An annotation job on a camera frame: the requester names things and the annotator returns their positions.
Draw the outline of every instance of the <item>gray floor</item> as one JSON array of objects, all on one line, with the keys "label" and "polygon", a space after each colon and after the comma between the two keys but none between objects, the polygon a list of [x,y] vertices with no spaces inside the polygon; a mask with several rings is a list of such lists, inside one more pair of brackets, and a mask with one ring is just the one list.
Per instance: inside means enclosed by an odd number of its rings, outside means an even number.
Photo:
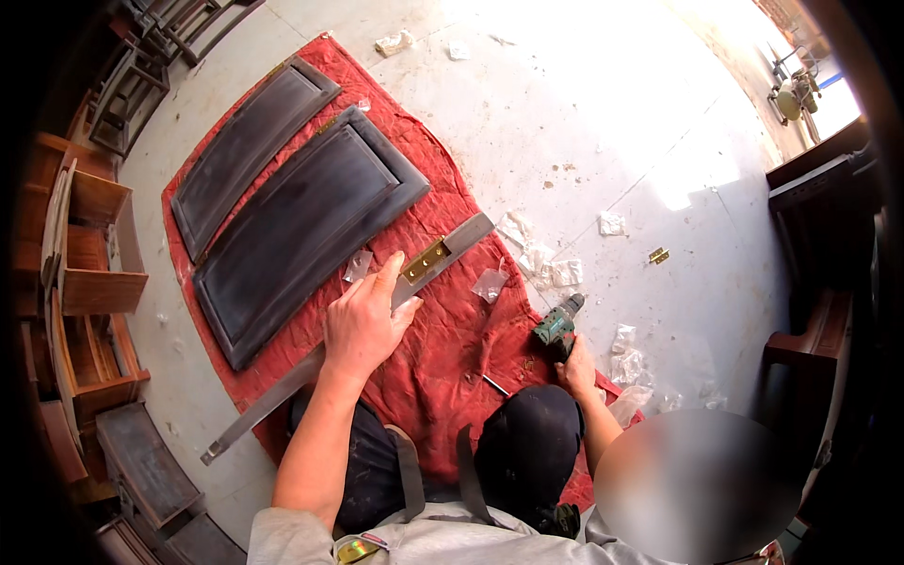
[{"label": "gray floor", "polygon": [[[752,3],[731,1],[775,32]],[[386,60],[373,51],[403,27],[414,48]],[[746,409],[763,343],[786,320],[763,172],[793,149],[682,17],[652,0],[269,0],[201,65],[174,64],[173,89],[120,174],[135,190],[150,274],[129,317],[152,374],[146,405],[226,533],[247,547],[275,467],[251,435],[211,467],[198,459],[238,411],[185,309],[160,193],[236,99],[324,30],[442,141],[485,212],[521,212],[557,259],[583,261],[579,329],[602,371],[616,323],[636,325],[662,391],[700,406],[701,384],[714,380],[730,410]],[[453,40],[469,46],[469,61],[448,58]],[[599,235],[602,210],[624,214],[630,237]],[[661,246],[671,257],[649,265]],[[576,288],[528,290],[545,312]]]}]

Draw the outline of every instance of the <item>brass hinge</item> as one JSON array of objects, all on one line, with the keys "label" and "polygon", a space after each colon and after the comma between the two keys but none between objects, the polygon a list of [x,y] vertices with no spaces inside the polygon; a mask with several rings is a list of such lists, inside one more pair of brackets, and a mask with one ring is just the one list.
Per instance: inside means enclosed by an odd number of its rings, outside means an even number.
[{"label": "brass hinge", "polygon": [[330,126],[332,126],[334,123],[336,123],[336,118],[339,118],[339,117],[336,116],[336,117],[334,117],[334,118],[331,118],[328,122],[326,122],[325,124],[323,124],[321,127],[318,127],[318,128],[317,128],[317,131],[314,132],[314,133],[317,134],[317,135],[320,135],[320,134],[324,133],[327,129],[330,128]]},{"label": "brass hinge", "polygon": [[666,259],[669,258],[669,250],[664,250],[663,248],[659,248],[658,250],[650,253],[650,262],[655,263],[656,265],[662,263]]},{"label": "brass hinge", "polygon": [[434,241],[425,250],[415,255],[414,259],[409,261],[408,265],[401,270],[401,274],[405,275],[408,282],[413,285],[424,275],[424,273],[451,254],[448,247],[446,247],[446,244],[443,243],[445,238],[445,235],[439,236],[438,240]]}]

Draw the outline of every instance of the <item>person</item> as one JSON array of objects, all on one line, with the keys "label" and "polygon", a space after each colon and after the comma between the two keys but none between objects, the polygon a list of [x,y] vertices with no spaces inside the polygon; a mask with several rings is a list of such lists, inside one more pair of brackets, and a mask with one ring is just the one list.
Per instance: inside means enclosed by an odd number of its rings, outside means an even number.
[{"label": "person", "polygon": [[[272,506],[254,518],[248,563],[661,562],[609,533],[595,511],[586,542],[569,539],[575,528],[557,531],[566,521],[557,520],[562,508],[556,504],[580,441],[593,476],[622,431],[594,386],[582,334],[569,359],[556,365],[559,386],[519,391],[484,424],[473,465],[489,516],[482,520],[461,496],[425,481],[429,502],[406,518],[398,446],[409,440],[386,429],[359,399],[423,304],[413,297],[391,311],[403,261],[396,252],[329,306],[324,364],[316,386],[292,407],[290,427],[297,427],[277,471]],[[348,535],[334,541],[335,530]]]}]

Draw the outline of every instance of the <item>gray shirt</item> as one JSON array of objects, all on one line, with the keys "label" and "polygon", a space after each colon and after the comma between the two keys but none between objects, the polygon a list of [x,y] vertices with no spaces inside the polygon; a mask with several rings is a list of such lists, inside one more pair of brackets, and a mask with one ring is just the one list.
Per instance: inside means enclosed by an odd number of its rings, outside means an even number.
[{"label": "gray shirt", "polygon": [[[607,533],[596,509],[587,522],[586,543],[542,535],[507,513],[489,511],[504,528],[476,523],[461,503],[428,503],[407,524],[402,513],[395,513],[368,531],[384,549],[358,563],[664,563]],[[355,539],[349,535],[333,541],[310,512],[268,508],[254,517],[248,564],[335,563],[336,550]]]}]

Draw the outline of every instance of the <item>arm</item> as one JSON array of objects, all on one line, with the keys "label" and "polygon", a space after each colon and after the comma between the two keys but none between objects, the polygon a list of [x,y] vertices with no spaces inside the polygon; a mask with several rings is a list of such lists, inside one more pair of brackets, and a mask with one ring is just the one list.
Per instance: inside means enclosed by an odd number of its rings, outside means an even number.
[{"label": "arm", "polygon": [[329,306],[324,366],[277,471],[271,504],[307,510],[327,530],[333,529],[342,502],[355,402],[424,302],[413,297],[391,311],[392,290],[404,260],[404,253],[396,252],[379,273],[355,281]]},{"label": "arm", "polygon": [[575,333],[571,355],[564,364],[556,363],[556,372],[562,388],[578,401],[584,413],[584,425],[587,427],[584,451],[587,469],[590,478],[593,478],[603,451],[621,434],[622,429],[596,387],[597,370],[593,367],[593,356],[587,349],[584,334]]}]

